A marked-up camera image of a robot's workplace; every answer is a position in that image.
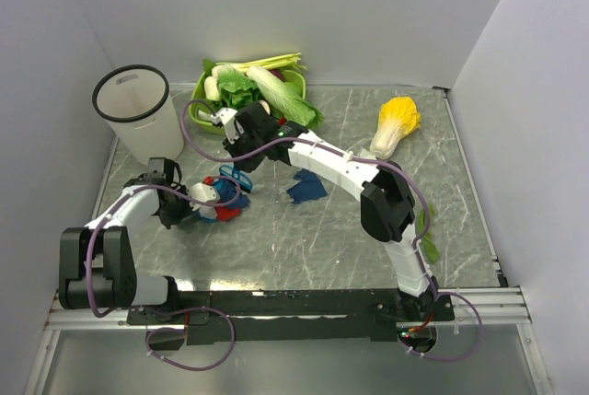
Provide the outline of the blue hand brush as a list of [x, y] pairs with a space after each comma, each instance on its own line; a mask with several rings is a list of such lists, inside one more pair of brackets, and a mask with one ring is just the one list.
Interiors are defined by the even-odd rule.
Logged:
[[221, 165], [219, 168], [219, 174], [231, 179], [234, 179], [241, 187], [241, 190], [246, 193], [251, 193], [253, 190], [253, 182], [249, 176], [235, 168], [232, 165]]

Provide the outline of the dark blue paper scrap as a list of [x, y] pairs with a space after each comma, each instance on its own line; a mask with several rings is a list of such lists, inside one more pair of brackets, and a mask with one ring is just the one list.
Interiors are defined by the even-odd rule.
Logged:
[[227, 209], [244, 209], [249, 207], [250, 199], [243, 192], [237, 191], [234, 182], [225, 179], [218, 179], [214, 182], [221, 203], [225, 203]]
[[294, 180], [297, 183], [286, 191], [292, 199], [292, 204], [315, 201], [328, 195], [318, 175], [307, 169], [298, 170]]

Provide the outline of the blue dustpan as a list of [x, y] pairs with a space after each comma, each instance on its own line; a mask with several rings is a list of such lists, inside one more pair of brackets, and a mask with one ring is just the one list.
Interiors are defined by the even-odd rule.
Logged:
[[[213, 186], [215, 179], [213, 177], [206, 177], [201, 182]], [[192, 204], [191, 208], [192, 208], [193, 213], [195, 213], [202, 221], [212, 223], [212, 222], [217, 221], [215, 208], [216, 208], [216, 205], [219, 203], [221, 203], [220, 199], [218, 200], [217, 203], [214, 203], [212, 206], [205, 206], [205, 205], [199, 206], [199, 205]]]

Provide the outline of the red paper scrap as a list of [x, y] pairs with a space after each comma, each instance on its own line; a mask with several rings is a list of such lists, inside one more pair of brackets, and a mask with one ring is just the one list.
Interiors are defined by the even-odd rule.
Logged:
[[221, 222], [227, 222], [233, 220], [241, 215], [240, 208], [229, 208], [226, 206], [216, 207], [216, 220]]

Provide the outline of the white paper scrap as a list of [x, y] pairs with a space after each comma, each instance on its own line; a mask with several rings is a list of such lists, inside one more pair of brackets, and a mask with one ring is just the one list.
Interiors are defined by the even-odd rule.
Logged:
[[358, 154], [358, 157], [360, 158], [365, 158], [365, 159], [375, 159], [375, 156], [368, 150], [366, 150], [365, 148], [362, 148], [360, 153]]

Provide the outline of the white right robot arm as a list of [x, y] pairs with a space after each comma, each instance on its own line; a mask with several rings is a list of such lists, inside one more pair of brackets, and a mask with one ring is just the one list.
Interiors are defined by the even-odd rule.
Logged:
[[244, 110], [222, 108], [215, 121], [225, 131], [224, 148], [234, 166], [255, 170], [264, 159], [305, 169], [349, 193], [360, 205], [363, 230], [383, 243], [397, 276], [403, 312], [423, 319], [434, 307], [432, 272], [419, 249], [410, 179], [396, 165], [356, 157], [305, 126], [280, 123], [257, 102]]

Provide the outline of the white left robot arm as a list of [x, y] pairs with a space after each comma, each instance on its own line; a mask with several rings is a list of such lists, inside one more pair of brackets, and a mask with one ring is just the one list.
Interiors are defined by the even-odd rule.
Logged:
[[192, 214], [181, 181], [176, 161], [152, 157], [147, 172], [128, 180], [102, 215], [63, 232], [58, 288], [63, 308], [90, 308], [103, 317], [114, 308], [149, 306], [162, 323], [179, 317], [182, 301], [174, 280], [136, 272], [131, 235], [153, 216], [170, 229]]

